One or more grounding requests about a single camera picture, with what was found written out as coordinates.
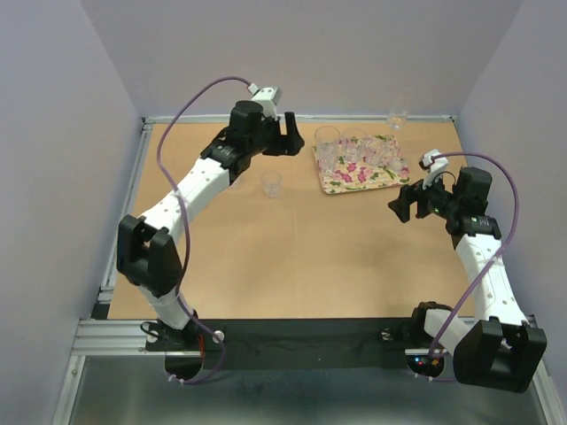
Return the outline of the large clear tumbler glass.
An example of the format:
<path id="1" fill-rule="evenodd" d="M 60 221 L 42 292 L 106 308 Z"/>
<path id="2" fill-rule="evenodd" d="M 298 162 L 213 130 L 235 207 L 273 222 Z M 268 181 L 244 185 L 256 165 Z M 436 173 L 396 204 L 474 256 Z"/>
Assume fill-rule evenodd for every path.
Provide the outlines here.
<path id="1" fill-rule="evenodd" d="M 333 126 L 322 126 L 315 130 L 315 152 L 319 155 L 334 155 L 338 150 L 340 132 Z"/>

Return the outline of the tall stemmed wine glass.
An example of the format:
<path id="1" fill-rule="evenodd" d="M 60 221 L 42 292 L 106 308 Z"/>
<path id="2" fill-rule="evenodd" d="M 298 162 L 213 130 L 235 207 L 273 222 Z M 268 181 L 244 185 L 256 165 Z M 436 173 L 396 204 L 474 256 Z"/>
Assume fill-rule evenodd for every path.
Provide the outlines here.
<path id="1" fill-rule="evenodd" d="M 392 107 L 386 118 L 387 125 L 393 130 L 401 130 L 407 122 L 412 90 L 402 89 L 395 97 Z"/>

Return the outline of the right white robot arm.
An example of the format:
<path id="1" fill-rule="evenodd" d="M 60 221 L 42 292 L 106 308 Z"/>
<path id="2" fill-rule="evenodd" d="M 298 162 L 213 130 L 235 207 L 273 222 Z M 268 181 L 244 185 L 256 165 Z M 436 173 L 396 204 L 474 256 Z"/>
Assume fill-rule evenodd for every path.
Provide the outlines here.
<path id="1" fill-rule="evenodd" d="M 428 357 L 416 361 L 414 370 L 429 378 L 445 356 L 452 358 L 459 383 L 522 393 L 527 390 L 547 348 L 543 329 L 531 326 L 518 306 L 501 259 L 501 231 L 495 218 L 486 215 L 492 176 L 476 167 L 464 167 L 451 189 L 442 176 L 445 166 L 427 166 L 424 179 L 404 185 L 389 203 L 398 218 L 409 220 L 410 206 L 417 218 L 430 214 L 446 222 L 470 286 L 464 296 L 474 301 L 474 322 L 459 319 L 457 306 L 422 302 L 408 323 L 410 340 L 431 342 Z"/>

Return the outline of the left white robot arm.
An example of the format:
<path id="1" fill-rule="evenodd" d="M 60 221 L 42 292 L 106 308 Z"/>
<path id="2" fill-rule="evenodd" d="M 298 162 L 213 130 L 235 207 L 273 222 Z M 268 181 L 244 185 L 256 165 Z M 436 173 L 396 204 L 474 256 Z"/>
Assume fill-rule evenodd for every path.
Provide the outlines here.
<path id="1" fill-rule="evenodd" d="M 190 222 L 250 167 L 254 156 L 296 156 L 304 145 L 294 112 L 279 119 L 258 101 L 239 101 L 228 126 L 201 151 L 190 171 L 153 207 L 121 219 L 116 268 L 157 314 L 159 329 L 147 335 L 186 349 L 204 334 L 181 293 L 189 259 L 179 256 L 177 241 L 190 236 Z"/>

